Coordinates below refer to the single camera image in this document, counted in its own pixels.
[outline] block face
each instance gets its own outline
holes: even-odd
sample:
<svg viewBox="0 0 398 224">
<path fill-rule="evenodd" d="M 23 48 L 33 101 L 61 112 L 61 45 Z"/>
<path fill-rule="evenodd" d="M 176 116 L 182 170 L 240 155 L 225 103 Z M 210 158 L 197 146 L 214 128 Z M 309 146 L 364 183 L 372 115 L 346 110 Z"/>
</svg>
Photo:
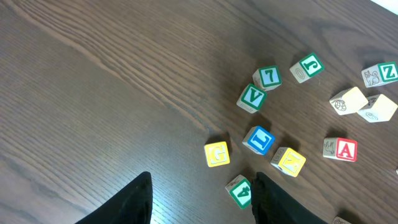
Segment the block face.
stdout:
<svg viewBox="0 0 398 224">
<path fill-rule="evenodd" d="M 347 222 L 346 220 L 344 220 L 344 219 L 342 219 L 342 218 L 340 218 L 340 217 L 336 217 L 334 220 L 333 220 L 333 223 L 332 224 L 351 224 L 350 222 Z"/>
<path fill-rule="evenodd" d="M 337 138 L 325 138 L 323 140 L 322 156 L 326 158 L 335 159 L 337 151 Z"/>
<path fill-rule="evenodd" d="M 395 62 L 386 62 L 378 64 L 383 82 L 394 82 L 398 80 L 398 69 Z"/>
<path fill-rule="evenodd" d="M 322 72 L 325 67 L 323 66 L 322 62 L 319 60 L 317 55 L 314 53 L 306 56 L 304 59 L 300 61 L 300 65 L 304 69 L 305 73 L 310 77 L 314 77 Z"/>
<path fill-rule="evenodd" d="M 301 66 L 300 62 L 297 62 L 295 65 L 293 65 L 290 68 L 290 72 L 293 74 L 293 76 L 296 78 L 296 80 L 299 83 L 303 83 L 303 82 L 305 82 L 305 81 L 307 81 L 307 80 L 309 80 L 311 78 L 304 71 L 304 69 Z"/>
<path fill-rule="evenodd" d="M 339 115 L 346 115 L 358 112 L 368 100 L 358 87 L 353 87 L 338 93 L 329 102 Z"/>
<path fill-rule="evenodd" d="M 365 82 L 366 88 L 384 85 L 381 80 L 378 65 L 369 67 L 369 68 L 363 70 L 361 73 L 362 73 L 362 78 Z"/>
<path fill-rule="evenodd" d="M 285 151 L 285 154 L 279 161 L 279 167 L 287 175 L 298 176 L 301 168 L 304 166 L 306 158 L 291 148 Z"/>
<path fill-rule="evenodd" d="M 358 143 L 350 139 L 337 139 L 336 159 L 344 161 L 356 161 Z"/>
<path fill-rule="evenodd" d="M 271 165 L 273 165 L 274 167 L 280 169 L 281 171 L 283 171 L 283 170 L 282 170 L 282 168 L 279 167 L 279 162 L 282 159 L 282 157 L 285 154 L 287 149 L 288 149 L 288 147 L 280 147 L 280 148 L 278 148 L 278 150 L 276 151 L 274 157 L 271 160 Z"/>
<path fill-rule="evenodd" d="M 247 179 L 240 181 L 230 191 L 232 198 L 244 209 L 251 203 L 250 182 Z"/>
<path fill-rule="evenodd" d="M 228 148 L 224 141 L 205 145 L 205 154 L 209 167 L 229 164 Z"/>
<path fill-rule="evenodd" d="M 271 88 L 267 87 L 279 86 L 282 84 L 282 79 L 277 65 L 260 68 L 258 72 L 261 81 L 261 88 L 263 90 L 271 90 Z"/>
<path fill-rule="evenodd" d="M 248 139 L 248 145 L 254 148 L 261 155 L 265 155 L 274 141 L 275 137 L 272 134 L 264 128 L 257 126 Z"/>
<path fill-rule="evenodd" d="M 241 181 L 243 181 L 244 179 L 246 179 L 244 176 L 242 175 L 238 175 L 237 177 L 235 177 L 230 183 L 227 184 L 227 186 L 225 186 L 226 191 L 229 191 L 231 189 L 233 189 L 238 183 L 240 183 Z"/>
<path fill-rule="evenodd" d="M 358 111 L 370 123 L 389 121 L 398 105 L 383 94 L 368 97 L 368 104 Z"/>
<path fill-rule="evenodd" d="M 253 132 L 254 132 L 254 130 L 256 130 L 256 128 L 257 128 L 257 126 L 250 129 L 250 131 L 247 133 L 246 137 L 244 137 L 242 144 L 244 144 L 246 147 L 248 147 L 250 150 L 252 150 L 256 154 L 261 155 L 261 153 L 259 151 L 257 151 L 255 148 L 253 148 L 251 145 L 248 144 L 248 141 L 249 141 L 250 137 L 253 135 Z"/>
<path fill-rule="evenodd" d="M 239 97 L 236 103 L 241 108 L 245 109 L 250 113 L 258 111 L 263 102 L 267 98 L 267 93 L 260 90 L 253 84 L 249 84 L 243 91 L 242 95 Z"/>
</svg>

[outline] cat picture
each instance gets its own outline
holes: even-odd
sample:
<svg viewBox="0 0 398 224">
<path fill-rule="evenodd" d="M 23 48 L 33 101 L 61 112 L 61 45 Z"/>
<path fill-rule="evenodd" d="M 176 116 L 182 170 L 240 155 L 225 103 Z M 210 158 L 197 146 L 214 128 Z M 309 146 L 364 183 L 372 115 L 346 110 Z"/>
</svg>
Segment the cat picture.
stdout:
<svg viewBox="0 0 398 224">
<path fill-rule="evenodd" d="M 366 81 L 368 81 L 369 86 L 379 83 L 380 79 L 377 77 L 377 71 L 373 71 L 371 74 L 369 71 L 365 72 Z"/>
</svg>

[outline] number 4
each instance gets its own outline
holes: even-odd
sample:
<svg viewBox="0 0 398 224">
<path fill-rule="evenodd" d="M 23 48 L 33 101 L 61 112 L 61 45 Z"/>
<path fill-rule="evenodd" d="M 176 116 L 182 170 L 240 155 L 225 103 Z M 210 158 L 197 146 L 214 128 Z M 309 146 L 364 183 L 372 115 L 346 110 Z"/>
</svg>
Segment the number 4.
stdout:
<svg viewBox="0 0 398 224">
<path fill-rule="evenodd" d="M 238 194 L 238 197 L 249 196 L 249 193 L 250 193 L 250 188 L 244 187 L 242 191 Z"/>
</svg>

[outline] green block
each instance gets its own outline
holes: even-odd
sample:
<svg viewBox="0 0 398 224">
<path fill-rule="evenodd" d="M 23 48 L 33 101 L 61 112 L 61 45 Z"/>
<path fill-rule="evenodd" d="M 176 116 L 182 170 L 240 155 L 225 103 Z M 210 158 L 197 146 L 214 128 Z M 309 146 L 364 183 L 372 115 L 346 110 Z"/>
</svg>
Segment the green block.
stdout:
<svg viewBox="0 0 398 224">
<path fill-rule="evenodd" d="M 270 87 L 282 84 L 279 68 L 277 65 L 259 68 L 262 86 Z"/>
<path fill-rule="evenodd" d="M 241 101 L 248 106 L 259 110 L 267 98 L 267 93 L 259 89 L 253 84 L 249 84 L 243 93 Z"/>
<path fill-rule="evenodd" d="M 300 65 L 310 78 L 318 75 L 325 69 L 325 66 L 323 66 L 322 62 L 315 53 L 312 53 L 302 59 L 300 61 Z"/>
<path fill-rule="evenodd" d="M 251 204 L 250 182 L 247 179 L 236 184 L 229 193 L 240 208 L 244 209 Z"/>
<path fill-rule="evenodd" d="M 395 62 L 380 63 L 379 67 L 381 80 L 383 82 L 393 82 L 398 80 L 398 69 Z"/>
</svg>

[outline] white block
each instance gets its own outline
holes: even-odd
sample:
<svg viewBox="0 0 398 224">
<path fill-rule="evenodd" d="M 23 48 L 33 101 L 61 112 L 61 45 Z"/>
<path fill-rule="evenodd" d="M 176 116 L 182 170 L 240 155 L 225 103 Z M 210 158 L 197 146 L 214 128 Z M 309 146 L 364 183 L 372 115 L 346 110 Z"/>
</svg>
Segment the white block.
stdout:
<svg viewBox="0 0 398 224">
<path fill-rule="evenodd" d="M 358 111 L 370 123 L 389 121 L 398 106 L 383 94 L 368 97 L 368 104 Z"/>
<path fill-rule="evenodd" d="M 368 103 L 368 100 L 358 87 L 353 87 L 341 91 L 329 102 L 339 115 L 346 115 L 358 112 Z"/>
<path fill-rule="evenodd" d="M 366 88 L 387 85 L 398 81 L 398 69 L 395 62 L 373 65 L 362 70 L 361 74 Z"/>
<path fill-rule="evenodd" d="M 277 65 L 259 68 L 253 74 L 253 80 L 254 84 L 264 91 L 273 90 L 282 84 Z"/>
</svg>

